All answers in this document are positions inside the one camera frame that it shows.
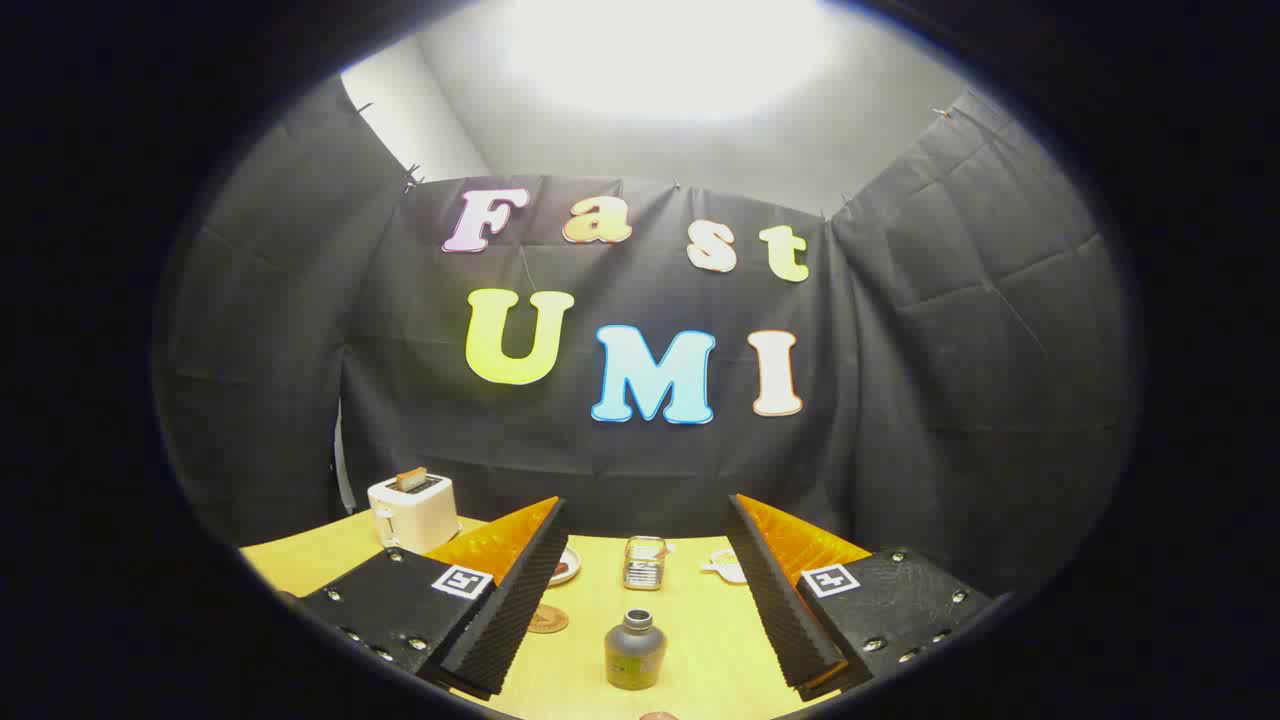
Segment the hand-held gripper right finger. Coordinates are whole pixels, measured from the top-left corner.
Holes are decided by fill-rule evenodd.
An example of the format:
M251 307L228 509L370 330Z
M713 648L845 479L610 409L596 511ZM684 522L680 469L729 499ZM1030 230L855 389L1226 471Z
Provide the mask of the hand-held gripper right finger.
M902 673L996 601L923 553L872 552L745 495L728 497L724 534L785 682L803 700Z

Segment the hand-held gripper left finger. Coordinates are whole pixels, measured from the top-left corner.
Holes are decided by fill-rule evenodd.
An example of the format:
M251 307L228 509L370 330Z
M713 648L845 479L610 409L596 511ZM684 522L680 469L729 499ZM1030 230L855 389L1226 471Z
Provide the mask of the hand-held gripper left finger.
M381 550L301 597L300 607L385 665L489 700L561 562L563 509L552 496L428 553Z

